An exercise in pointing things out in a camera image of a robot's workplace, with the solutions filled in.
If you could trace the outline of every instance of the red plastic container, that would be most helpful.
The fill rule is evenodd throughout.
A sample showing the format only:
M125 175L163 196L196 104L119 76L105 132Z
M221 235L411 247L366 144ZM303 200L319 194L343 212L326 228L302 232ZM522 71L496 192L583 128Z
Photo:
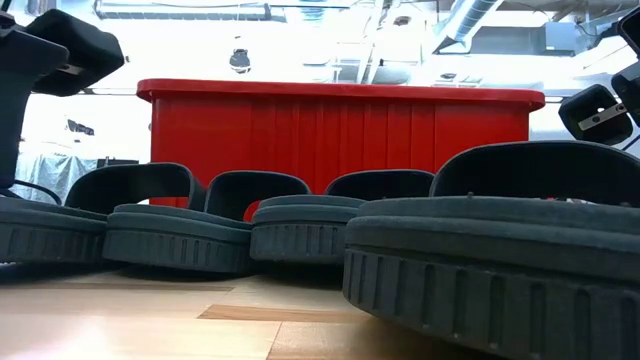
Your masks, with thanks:
M151 160L208 184L229 170L296 175L321 193L359 170L435 172L457 153L523 141L544 95L527 90L143 80ZM178 205L175 201L154 201Z

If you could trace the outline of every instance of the rubber sole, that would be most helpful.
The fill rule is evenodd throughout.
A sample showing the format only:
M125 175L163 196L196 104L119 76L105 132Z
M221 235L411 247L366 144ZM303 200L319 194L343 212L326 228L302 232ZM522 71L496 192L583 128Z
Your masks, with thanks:
M36 210L0 210L0 262L102 262L106 222Z
M344 296L426 335L510 359L638 359L640 290L347 249Z
M217 217L212 217L214 222L209 223L158 215L153 209L150 212L144 214L138 209L135 213L110 215L103 256L135 264L198 271L245 273L250 270L250 231L216 224Z
M345 224L278 223L255 226L251 257L255 260L312 264L344 262Z
M251 257L308 264L344 264L344 232L363 200L294 195L260 203L253 215Z
M510 359L640 359L637 211L369 203L347 226L343 293L373 315Z

